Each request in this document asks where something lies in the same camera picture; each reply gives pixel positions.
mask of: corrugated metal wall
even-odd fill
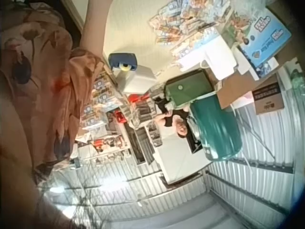
[[[207,169],[211,190],[258,228],[275,228],[288,214],[295,155],[305,152],[305,97],[288,91],[283,99],[277,112],[256,115],[253,104],[238,109],[242,152]]]
[[[92,205],[102,218],[123,220],[163,213],[205,192],[202,175],[177,188],[166,188],[160,176],[156,162],[137,166],[133,158],[127,158],[99,167],[89,163],[78,170],[54,172],[47,186],[66,189],[61,194],[46,195],[56,205],[78,208]],[[124,186],[102,190],[105,180],[120,180]]]

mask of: woman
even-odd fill
[[[174,127],[177,135],[180,138],[185,138],[187,135],[186,118],[189,115],[189,106],[180,110],[167,111],[165,104],[168,103],[166,99],[156,102],[162,114],[155,117],[155,122],[163,129],[163,127]]]
[[[1,228],[76,228],[36,184],[68,159],[102,70],[112,0],[89,0],[80,47],[45,4],[1,0]]]

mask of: plastic bag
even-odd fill
[[[266,0],[231,0],[231,5],[239,15],[249,18],[255,10],[263,10],[266,6]]]

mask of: floral dress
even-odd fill
[[[10,87],[38,183],[69,158],[103,63],[86,50],[71,50],[60,14],[44,3],[13,4],[1,13],[1,75]]]

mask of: cardboard box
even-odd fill
[[[275,58],[279,63],[279,67],[281,67],[285,62],[290,61],[294,57],[298,56],[297,50],[293,47],[293,39],[288,42],[286,46],[282,48],[281,51]],[[219,100],[219,104],[222,109],[228,107],[235,100],[243,96],[249,91],[254,90],[259,85],[261,85],[264,81],[266,81],[270,76],[272,76],[278,68],[271,71],[266,77],[255,81],[250,72],[246,72],[241,75],[238,71],[236,71],[233,75],[224,79],[222,82],[222,88],[219,89],[217,93],[217,97]],[[211,82],[215,82],[215,78],[212,72],[208,72],[208,76]]]
[[[276,74],[252,91],[256,114],[283,109],[284,101]]]

